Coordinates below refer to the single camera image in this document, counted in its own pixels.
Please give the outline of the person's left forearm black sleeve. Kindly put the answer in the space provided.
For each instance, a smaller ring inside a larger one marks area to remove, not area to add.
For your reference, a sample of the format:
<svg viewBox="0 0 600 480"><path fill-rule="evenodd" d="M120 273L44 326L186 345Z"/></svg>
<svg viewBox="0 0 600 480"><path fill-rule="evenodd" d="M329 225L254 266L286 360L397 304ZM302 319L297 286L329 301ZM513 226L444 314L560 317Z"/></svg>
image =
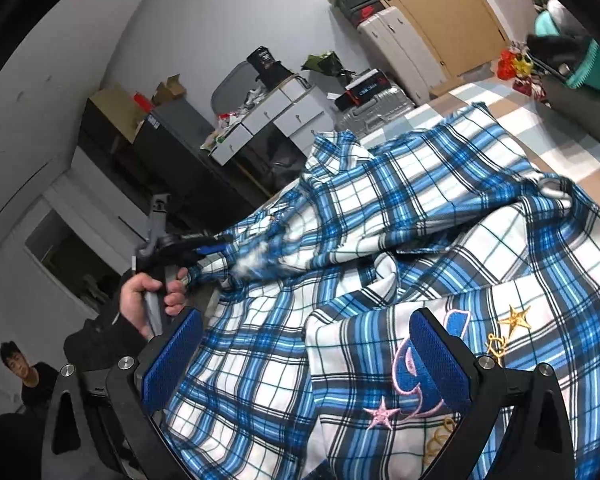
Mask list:
<svg viewBox="0 0 600 480"><path fill-rule="evenodd" d="M132 276L127 270L119 282L114 298L94 320L69 335L64 342L67 362L78 370L108 370L124 356L137 356L146 346L146 339L120 313L120 292Z"/></svg>

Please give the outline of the person's left hand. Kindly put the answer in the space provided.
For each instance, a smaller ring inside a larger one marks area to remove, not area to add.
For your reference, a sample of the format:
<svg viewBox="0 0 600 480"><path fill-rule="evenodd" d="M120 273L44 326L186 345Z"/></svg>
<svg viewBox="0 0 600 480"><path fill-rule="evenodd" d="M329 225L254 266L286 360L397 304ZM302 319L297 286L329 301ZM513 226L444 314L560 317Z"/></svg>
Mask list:
<svg viewBox="0 0 600 480"><path fill-rule="evenodd" d="M170 316L177 316L186 304L186 285L188 271L185 268L178 270L176 278L166 284L166 296L164 297L164 312ZM129 278L121 287L119 310L146 339L154 336L149 322L147 321L143 307L143 299L146 292L158 292L163 284L146 273L139 273Z"/></svg>

